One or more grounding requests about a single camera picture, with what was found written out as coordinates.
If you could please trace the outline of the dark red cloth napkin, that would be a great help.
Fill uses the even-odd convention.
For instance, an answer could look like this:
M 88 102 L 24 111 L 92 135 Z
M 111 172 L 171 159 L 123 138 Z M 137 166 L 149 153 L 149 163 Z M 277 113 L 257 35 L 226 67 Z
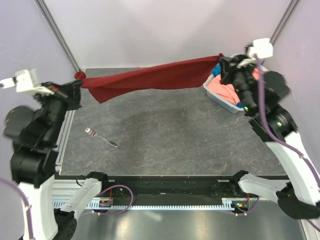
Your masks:
M 222 53 L 153 67 L 140 68 L 110 76 L 86 77 L 83 71 L 74 74 L 81 87 L 102 104 L 115 97 L 139 90 L 179 90 L 200 87 L 218 64 Z

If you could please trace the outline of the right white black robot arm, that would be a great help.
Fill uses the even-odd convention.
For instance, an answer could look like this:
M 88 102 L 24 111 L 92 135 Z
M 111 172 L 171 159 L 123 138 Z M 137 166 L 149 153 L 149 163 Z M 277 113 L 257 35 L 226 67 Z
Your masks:
M 318 219 L 320 175 L 308 159 L 294 119 L 279 103 L 290 88 L 280 73 L 263 71 L 255 62 L 241 66 L 244 60 L 248 57 L 242 54 L 221 56 L 220 82 L 234 87 L 252 130 L 275 154 L 288 179 L 266 179 L 241 170 L 232 177 L 229 191 L 235 197 L 246 193 L 266 198 L 296 220 Z

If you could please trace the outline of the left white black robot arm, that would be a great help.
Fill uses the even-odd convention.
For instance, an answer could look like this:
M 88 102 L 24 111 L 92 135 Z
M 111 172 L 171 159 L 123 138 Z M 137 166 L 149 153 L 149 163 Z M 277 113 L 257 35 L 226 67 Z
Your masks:
M 81 80 L 75 80 L 32 87 L 29 92 L 40 109 L 20 105 L 5 118 L 3 134 L 13 146 L 10 186 L 21 197 L 24 240 L 70 240 L 89 202 L 110 191 L 108 176 L 92 171 L 67 203 L 54 208 L 57 141 L 66 113 L 81 106 L 81 84 Z

